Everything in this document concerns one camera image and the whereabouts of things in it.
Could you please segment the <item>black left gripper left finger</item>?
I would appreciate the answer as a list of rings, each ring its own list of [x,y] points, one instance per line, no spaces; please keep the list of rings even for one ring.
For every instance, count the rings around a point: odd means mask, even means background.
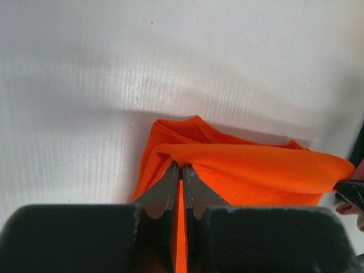
[[[2,272],[173,272],[179,167],[130,204],[26,205],[1,231]]]

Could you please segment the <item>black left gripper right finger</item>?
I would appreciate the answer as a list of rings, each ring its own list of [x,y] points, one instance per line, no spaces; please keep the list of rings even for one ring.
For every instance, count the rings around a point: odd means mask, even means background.
[[[234,206],[183,168],[188,272],[362,272],[340,220],[318,206]]]

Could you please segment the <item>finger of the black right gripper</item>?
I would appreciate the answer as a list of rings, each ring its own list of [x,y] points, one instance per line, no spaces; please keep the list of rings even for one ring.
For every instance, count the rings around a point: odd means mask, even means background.
[[[334,190],[360,213],[363,213],[363,180],[340,181],[334,186]]]

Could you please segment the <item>orange t shirt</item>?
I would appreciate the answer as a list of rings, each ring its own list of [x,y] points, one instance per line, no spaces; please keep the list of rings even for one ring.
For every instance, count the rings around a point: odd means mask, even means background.
[[[200,117],[154,122],[134,196],[153,186],[172,161],[192,165],[210,187],[234,205],[315,206],[354,166],[310,151],[295,141],[261,144],[224,134]]]

